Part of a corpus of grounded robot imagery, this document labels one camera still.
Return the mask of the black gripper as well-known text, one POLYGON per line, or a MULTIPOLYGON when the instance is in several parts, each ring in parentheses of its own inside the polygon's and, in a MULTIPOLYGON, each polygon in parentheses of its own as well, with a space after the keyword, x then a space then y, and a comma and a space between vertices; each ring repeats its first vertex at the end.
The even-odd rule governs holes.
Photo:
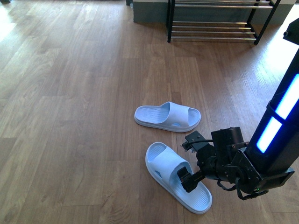
POLYGON ((243 143, 240 127, 230 127, 211 132, 213 145, 207 144, 197 151, 197 165, 200 171, 195 174, 188 172, 186 167, 177 171, 183 189, 190 193, 197 188, 204 176, 209 179, 228 181, 229 173, 226 166, 231 164, 236 154, 235 144, 243 143))

